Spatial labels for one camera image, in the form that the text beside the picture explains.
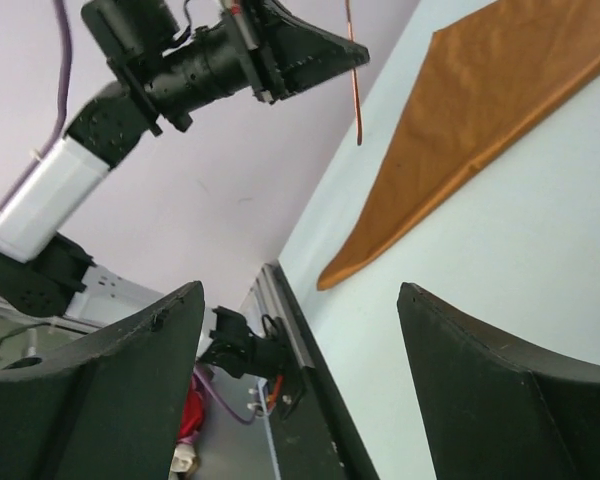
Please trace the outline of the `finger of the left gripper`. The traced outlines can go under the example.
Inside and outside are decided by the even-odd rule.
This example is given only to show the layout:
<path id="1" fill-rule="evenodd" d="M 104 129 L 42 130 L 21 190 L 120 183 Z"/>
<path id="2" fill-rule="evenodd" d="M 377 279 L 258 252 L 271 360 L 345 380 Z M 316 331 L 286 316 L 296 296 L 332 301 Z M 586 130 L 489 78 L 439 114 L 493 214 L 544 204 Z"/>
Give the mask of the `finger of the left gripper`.
<path id="1" fill-rule="evenodd" d="M 282 78 L 281 98 L 304 93 L 370 61 L 364 45 L 301 20 L 280 1 L 264 2 L 264 20 Z"/>

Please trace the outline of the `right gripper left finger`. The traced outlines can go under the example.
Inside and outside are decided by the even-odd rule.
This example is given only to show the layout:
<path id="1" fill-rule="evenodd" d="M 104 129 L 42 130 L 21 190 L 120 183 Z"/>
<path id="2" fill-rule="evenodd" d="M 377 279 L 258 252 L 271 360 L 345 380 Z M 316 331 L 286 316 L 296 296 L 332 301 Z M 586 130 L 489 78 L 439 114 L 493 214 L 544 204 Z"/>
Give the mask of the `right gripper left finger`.
<path id="1" fill-rule="evenodd" d="M 190 282 L 0 370 L 0 479 L 165 479 L 204 317 Z"/>

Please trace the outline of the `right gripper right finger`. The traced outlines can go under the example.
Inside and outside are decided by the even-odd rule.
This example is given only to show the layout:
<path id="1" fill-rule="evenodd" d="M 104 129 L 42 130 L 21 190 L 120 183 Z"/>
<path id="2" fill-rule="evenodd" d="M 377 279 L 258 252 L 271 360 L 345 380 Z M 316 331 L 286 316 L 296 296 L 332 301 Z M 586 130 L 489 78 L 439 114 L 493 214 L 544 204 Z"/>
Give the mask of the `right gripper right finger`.
<path id="1" fill-rule="evenodd" d="M 439 479 L 600 479 L 600 365 L 534 345 L 414 284 L 397 301 Z"/>

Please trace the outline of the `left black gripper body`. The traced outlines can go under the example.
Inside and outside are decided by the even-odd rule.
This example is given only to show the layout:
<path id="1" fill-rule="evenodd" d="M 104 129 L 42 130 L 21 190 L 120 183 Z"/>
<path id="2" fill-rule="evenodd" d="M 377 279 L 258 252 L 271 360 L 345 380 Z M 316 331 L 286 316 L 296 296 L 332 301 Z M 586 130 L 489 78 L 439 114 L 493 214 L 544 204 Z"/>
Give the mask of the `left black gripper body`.
<path id="1" fill-rule="evenodd" d="M 163 1 L 90 1 L 81 17 L 115 81 L 79 113 L 82 135 L 161 134 L 159 118 L 186 131 L 192 111 L 249 88 L 280 97 L 280 67 L 266 1 L 223 1 L 212 26 L 178 29 Z"/>

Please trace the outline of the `copper spoon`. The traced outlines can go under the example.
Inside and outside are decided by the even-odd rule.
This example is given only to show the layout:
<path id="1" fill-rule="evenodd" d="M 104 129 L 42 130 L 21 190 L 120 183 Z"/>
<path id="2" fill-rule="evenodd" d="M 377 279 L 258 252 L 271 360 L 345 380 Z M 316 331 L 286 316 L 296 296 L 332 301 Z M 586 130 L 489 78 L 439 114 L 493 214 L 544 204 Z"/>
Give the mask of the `copper spoon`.
<path id="1" fill-rule="evenodd" d="M 350 41 L 355 40 L 354 34 L 354 26 L 351 12 L 351 1 L 344 1 L 345 14 L 346 14 L 346 22 L 347 22 L 347 33 Z M 361 113 L 361 101 L 360 101 L 360 93 L 359 93 L 359 83 L 358 83 L 358 73 L 357 67 L 354 67 L 351 71 L 351 81 L 352 81 L 352 96 L 353 96 L 353 105 L 354 105 L 354 113 L 355 113 L 355 125 L 356 125 L 356 145 L 361 146 L 363 143 L 363 121 L 362 121 L 362 113 Z"/>

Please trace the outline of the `orange cloth napkin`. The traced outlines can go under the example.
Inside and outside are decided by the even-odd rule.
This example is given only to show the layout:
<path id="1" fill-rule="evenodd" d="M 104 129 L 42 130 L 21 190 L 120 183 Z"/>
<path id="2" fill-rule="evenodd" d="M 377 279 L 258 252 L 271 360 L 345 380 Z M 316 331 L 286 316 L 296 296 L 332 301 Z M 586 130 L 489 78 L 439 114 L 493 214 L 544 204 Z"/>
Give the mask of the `orange cloth napkin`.
<path id="1" fill-rule="evenodd" d="M 436 31 L 318 289 L 376 260 L 599 75 L 600 0 L 496 1 Z"/>

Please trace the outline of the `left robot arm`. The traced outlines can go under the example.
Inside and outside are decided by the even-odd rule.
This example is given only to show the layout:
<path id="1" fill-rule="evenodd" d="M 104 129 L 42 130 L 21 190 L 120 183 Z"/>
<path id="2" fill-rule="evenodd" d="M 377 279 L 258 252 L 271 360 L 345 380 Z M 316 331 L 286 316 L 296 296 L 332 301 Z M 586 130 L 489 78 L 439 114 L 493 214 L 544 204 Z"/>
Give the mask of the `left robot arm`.
<path id="1" fill-rule="evenodd" d="M 81 17 L 114 80 L 50 142 L 0 203 L 0 297 L 36 318 L 97 327 L 160 295 L 98 265 L 61 226 L 159 120 L 250 89 L 283 101 L 368 63 L 368 49 L 294 16 L 277 1 L 222 1 L 213 26 L 180 27 L 162 1 L 90 1 Z"/>

